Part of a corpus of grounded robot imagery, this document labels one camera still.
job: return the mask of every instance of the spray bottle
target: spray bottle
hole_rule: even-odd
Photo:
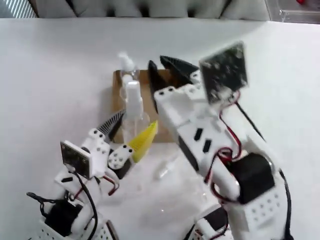
[[[125,115],[122,118],[123,142],[128,143],[149,126],[149,115],[144,112],[140,83],[130,81],[126,87]]]

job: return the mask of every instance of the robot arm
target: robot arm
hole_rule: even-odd
[[[240,97],[239,89],[247,84],[242,45],[201,61],[203,79],[190,63],[160,59],[183,84],[169,85],[155,64],[149,63],[159,119],[221,202],[234,239],[293,239],[287,223],[290,196],[277,155],[257,132],[228,114],[231,105],[239,105],[233,96],[238,93]],[[201,236],[203,240],[216,238]]]
[[[113,150],[110,141],[119,129],[124,113],[124,110],[117,112],[103,125],[91,129],[80,146],[69,141],[60,143],[66,167],[54,179],[59,188],[51,192],[51,199],[27,193],[40,203],[44,217],[41,224],[48,229],[44,238],[39,236],[39,239],[48,239],[54,234],[59,236],[55,239],[68,236],[70,239],[92,240],[98,232],[102,232],[99,238],[118,239],[108,222],[106,229],[104,218],[97,211],[103,199],[100,182],[107,180],[113,184],[108,192],[111,196],[119,188],[120,180],[144,156],[158,128],[155,121],[130,142]]]

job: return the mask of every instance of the bottle cap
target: bottle cap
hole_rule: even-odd
[[[121,62],[121,68],[125,72],[133,72],[136,68],[134,61],[127,55],[126,52],[120,52],[118,54]]]
[[[144,113],[140,83],[131,81],[125,86],[125,110],[128,119],[139,118]]]

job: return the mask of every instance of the black cable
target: black cable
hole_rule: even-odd
[[[48,216],[48,214],[44,210],[45,203],[56,204],[58,202],[66,201],[65,198],[64,199],[47,199],[47,198],[38,196],[33,192],[27,192],[26,195],[34,200],[37,200],[40,203],[40,212],[41,212],[41,215],[44,216],[45,218]]]
[[[262,136],[261,132],[259,131],[259,129],[257,128],[257,126],[254,124],[254,122],[250,119],[250,117],[247,115],[247,113],[245,112],[245,110],[240,106],[239,102],[236,102],[235,105],[238,107],[238,109],[240,110],[240,112],[244,115],[244,117],[247,119],[247,121],[250,123],[250,125],[253,127],[253,129],[256,131],[257,134],[259,134],[259,136],[264,140],[264,137]]]
[[[257,134],[264,140],[264,137],[262,136],[261,132],[258,130],[257,126],[254,124],[254,122],[250,119],[248,114],[245,112],[245,110],[240,106],[238,102],[235,103],[237,108],[240,110],[240,112],[244,115],[244,117],[247,119],[247,121],[250,123],[250,125],[253,127],[253,129],[256,131]],[[285,194],[287,199],[287,211],[286,211],[286,222],[285,222],[285,229],[284,229],[284,239],[283,240],[294,240],[294,237],[291,235],[290,232],[290,226],[291,226],[291,212],[292,212],[292,201],[291,201],[291,194],[288,186],[287,179],[285,177],[284,172],[280,169],[279,170],[280,176],[282,177],[284,181],[284,187],[285,187]]]
[[[90,236],[88,237],[87,240],[92,240],[94,235],[95,235],[95,232],[97,230],[97,226],[98,226],[98,213],[97,213],[97,209],[96,209],[96,205],[90,195],[90,192],[87,188],[87,186],[84,184],[84,182],[81,180],[80,176],[78,175],[78,173],[76,172],[73,172],[73,174],[78,178],[80,184],[81,184],[81,187],[83,189],[83,191],[85,192],[86,196],[88,197],[89,199],[89,202],[91,204],[91,207],[92,207],[92,210],[93,210],[93,218],[94,218],[94,225],[93,225],[93,229],[90,233]]]
[[[285,177],[284,172],[280,169],[280,175],[284,180],[285,194],[287,198],[287,211],[286,211],[286,222],[285,222],[285,230],[284,230],[284,240],[294,240],[294,237],[291,235],[290,226],[291,226],[291,211],[292,211],[292,202],[291,202],[291,194],[289,191],[289,186],[287,179]]]

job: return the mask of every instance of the brown cardboard piece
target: brown cardboard piece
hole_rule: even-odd
[[[168,70],[159,70],[160,75],[168,82],[174,82]],[[158,114],[155,110],[154,103],[151,99],[150,87],[149,87],[149,77],[148,70],[141,70],[140,76],[140,88],[141,96],[143,99],[143,109],[149,115],[150,122],[158,120]],[[112,111],[117,112],[124,108],[124,103],[119,95],[120,88],[122,86],[122,81],[120,78],[120,71],[117,70],[113,73],[113,85],[112,85]],[[116,133],[114,137],[115,143],[123,143],[124,139],[122,136],[121,129]],[[171,138],[168,130],[158,121],[158,133],[155,136],[154,143],[172,143],[173,139]]]

